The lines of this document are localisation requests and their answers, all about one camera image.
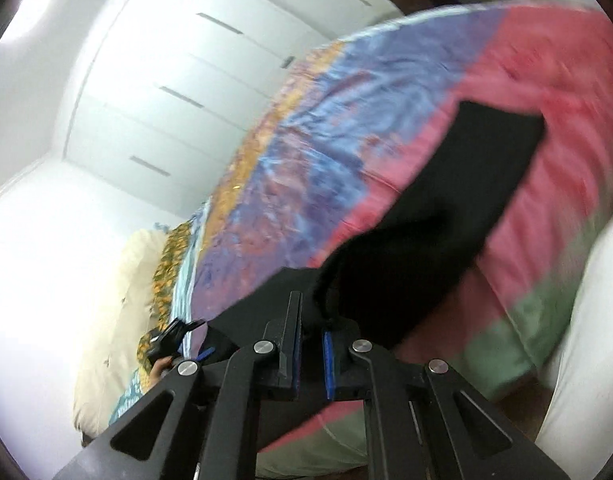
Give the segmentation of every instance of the blue fabric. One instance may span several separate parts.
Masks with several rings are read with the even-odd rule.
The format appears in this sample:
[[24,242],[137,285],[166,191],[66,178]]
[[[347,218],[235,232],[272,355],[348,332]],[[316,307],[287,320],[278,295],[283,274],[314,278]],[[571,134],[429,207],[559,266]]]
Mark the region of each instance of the blue fabric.
[[[204,226],[210,210],[210,199],[206,200],[191,216],[191,231],[189,247],[182,260],[175,287],[173,288],[173,300],[171,301],[171,318],[176,317],[185,322],[191,321],[190,300],[193,293],[195,270],[198,262],[198,254],[202,250]],[[180,353],[184,357],[190,357],[190,333],[184,336]]]
[[118,401],[118,405],[110,415],[109,426],[128,412],[128,409],[138,402],[143,395],[142,388],[140,387],[140,374],[139,371],[136,370],[131,376],[126,392],[122,394]]
[[155,222],[155,224],[153,225],[153,229],[155,229],[156,231],[162,231],[164,234],[168,234],[171,230],[171,227],[167,224],[160,224],[160,222]]

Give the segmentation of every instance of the colorful bedsheet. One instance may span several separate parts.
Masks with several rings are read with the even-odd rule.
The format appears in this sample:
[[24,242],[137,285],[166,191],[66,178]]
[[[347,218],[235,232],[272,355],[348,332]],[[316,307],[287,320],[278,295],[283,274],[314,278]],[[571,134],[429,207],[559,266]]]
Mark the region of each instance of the colorful bedsheet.
[[[319,266],[377,224],[460,100],[540,112],[547,136],[482,254],[397,354],[447,359],[489,397],[539,368],[613,213],[613,27],[571,7],[436,9],[312,53],[213,196],[193,317],[214,318],[280,267]],[[356,410],[334,404],[304,431]]]

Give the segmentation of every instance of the black object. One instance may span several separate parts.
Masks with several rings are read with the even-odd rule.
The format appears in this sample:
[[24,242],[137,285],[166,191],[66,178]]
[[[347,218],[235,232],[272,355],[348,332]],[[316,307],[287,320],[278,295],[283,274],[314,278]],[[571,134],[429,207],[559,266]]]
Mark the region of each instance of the black object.
[[172,356],[173,358],[178,357],[180,355],[178,348],[180,348],[184,336],[202,326],[205,322],[206,321],[203,319],[198,319],[190,323],[184,323],[183,320],[177,317],[171,321],[164,332],[157,336],[151,348],[146,352],[146,357],[151,363],[151,366],[153,366],[158,359],[168,356]]
[[[566,480],[445,362],[408,365],[339,320],[323,338],[331,394],[364,399],[369,471],[389,480]],[[56,480],[252,480],[261,399],[300,393],[301,295],[227,362],[181,362]]]
[[458,284],[543,137],[542,116],[461,102],[445,139],[379,224],[324,262],[314,297],[323,317],[348,317],[362,337],[398,344]]

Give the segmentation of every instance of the human hand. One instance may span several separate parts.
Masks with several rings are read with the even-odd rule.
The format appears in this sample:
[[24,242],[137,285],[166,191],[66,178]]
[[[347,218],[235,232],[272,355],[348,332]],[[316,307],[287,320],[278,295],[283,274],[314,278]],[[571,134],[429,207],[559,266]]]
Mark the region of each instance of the human hand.
[[153,368],[151,368],[151,373],[148,376],[148,389],[149,390],[153,388],[155,384],[160,382],[160,379],[162,378],[162,374],[164,373],[165,370],[168,370],[169,368],[171,368],[172,364],[173,364],[172,356],[163,357],[162,359],[158,359],[155,362],[155,364],[153,365]]

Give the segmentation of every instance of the metal screw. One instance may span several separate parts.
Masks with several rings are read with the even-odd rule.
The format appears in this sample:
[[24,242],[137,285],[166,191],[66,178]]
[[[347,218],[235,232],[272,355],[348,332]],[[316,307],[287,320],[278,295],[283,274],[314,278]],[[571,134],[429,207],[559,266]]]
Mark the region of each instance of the metal screw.
[[178,366],[180,375],[193,375],[196,371],[198,371],[198,364],[195,361],[182,361]]
[[353,341],[353,350],[355,350],[355,352],[365,354],[366,352],[370,352],[371,348],[373,348],[373,344],[366,339],[357,339]]
[[273,343],[271,341],[257,341],[255,345],[253,345],[253,349],[256,354],[268,354],[273,351]]
[[442,359],[432,359],[429,362],[429,370],[434,374],[445,374],[448,372],[448,365]]

